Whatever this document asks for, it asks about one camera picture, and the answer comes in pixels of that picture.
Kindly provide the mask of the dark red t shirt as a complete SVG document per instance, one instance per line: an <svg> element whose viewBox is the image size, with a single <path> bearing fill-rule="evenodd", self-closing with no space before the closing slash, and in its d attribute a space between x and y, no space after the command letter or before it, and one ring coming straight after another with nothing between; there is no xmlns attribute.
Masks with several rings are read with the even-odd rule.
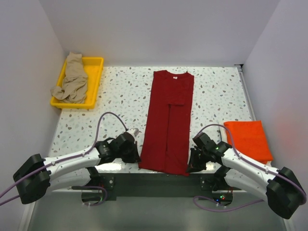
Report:
<svg viewBox="0 0 308 231"><path fill-rule="evenodd" d="M139 168L187 176L194 76L155 71Z"/></svg>

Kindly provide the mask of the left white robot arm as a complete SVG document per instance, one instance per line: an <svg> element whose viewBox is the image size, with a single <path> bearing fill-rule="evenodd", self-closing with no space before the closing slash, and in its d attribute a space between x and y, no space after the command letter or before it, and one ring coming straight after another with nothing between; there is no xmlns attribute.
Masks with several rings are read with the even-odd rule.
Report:
<svg viewBox="0 0 308 231"><path fill-rule="evenodd" d="M47 192L66 187L96 188L100 183L97 166L118 158L124 163L140 162L135 138L135 134L126 131L72 154L46 158L32 155L13 175L22 204L30 204Z"/></svg>

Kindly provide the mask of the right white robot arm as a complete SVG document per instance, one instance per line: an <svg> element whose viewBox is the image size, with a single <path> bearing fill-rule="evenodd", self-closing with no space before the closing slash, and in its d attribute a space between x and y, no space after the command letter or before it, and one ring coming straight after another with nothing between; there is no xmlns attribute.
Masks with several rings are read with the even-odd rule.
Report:
<svg viewBox="0 0 308 231"><path fill-rule="evenodd" d="M196 135L193 142L195 146L186 171L203 171L208 162L220 164L208 181L213 191L228 186L244 190L267 202L270 209L284 219L289 219L307 202L307 194L292 170L262 164L226 142L215 143L203 132Z"/></svg>

